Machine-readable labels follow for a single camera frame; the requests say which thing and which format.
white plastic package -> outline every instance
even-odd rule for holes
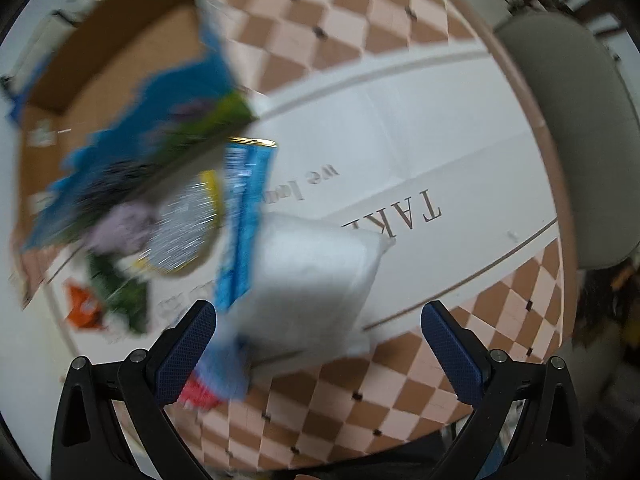
[[[261,354],[349,347],[390,244],[386,235],[363,229],[265,214],[251,288],[228,320]]]

brown cardboard box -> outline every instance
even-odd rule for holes
[[[64,176],[62,160],[134,101],[151,74],[199,57],[194,0],[104,0],[54,54],[21,116],[19,231],[33,224],[34,194]],[[34,145],[42,120],[57,132]]]

chair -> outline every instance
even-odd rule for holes
[[[640,125],[613,59],[590,31],[556,12],[515,16],[496,34],[556,143],[578,266],[619,263],[640,241]]]

metal bolt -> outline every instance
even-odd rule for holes
[[[86,364],[86,359],[84,357],[76,357],[73,361],[71,361],[71,367],[74,370],[79,370]]]
[[[131,354],[129,354],[129,359],[131,359],[135,363],[144,361],[145,357],[146,350],[143,350],[142,348],[138,348],[137,350],[134,350],[133,352],[131,352]]]
[[[558,357],[557,355],[554,355],[551,359],[551,365],[553,368],[556,368],[557,370],[562,370],[566,365],[564,364],[564,359],[562,359],[561,357]]]
[[[507,352],[505,352],[504,350],[500,350],[498,348],[491,350],[489,352],[489,355],[491,356],[491,359],[493,359],[497,363],[503,363],[508,358]]]

round table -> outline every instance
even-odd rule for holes
[[[220,469],[301,468],[467,415],[420,333],[420,309],[436,298],[488,348],[547,359],[573,329],[572,219],[545,121],[482,20],[461,0],[212,2],[258,115],[245,135],[279,144],[265,210],[396,243],[358,320],[373,351],[302,370],[263,356],[244,402],[167,407],[194,455]],[[59,319],[70,251],[46,275]],[[214,272],[153,280],[151,301],[172,314],[209,299]],[[115,345],[65,337],[100,362],[148,348],[163,328]]]

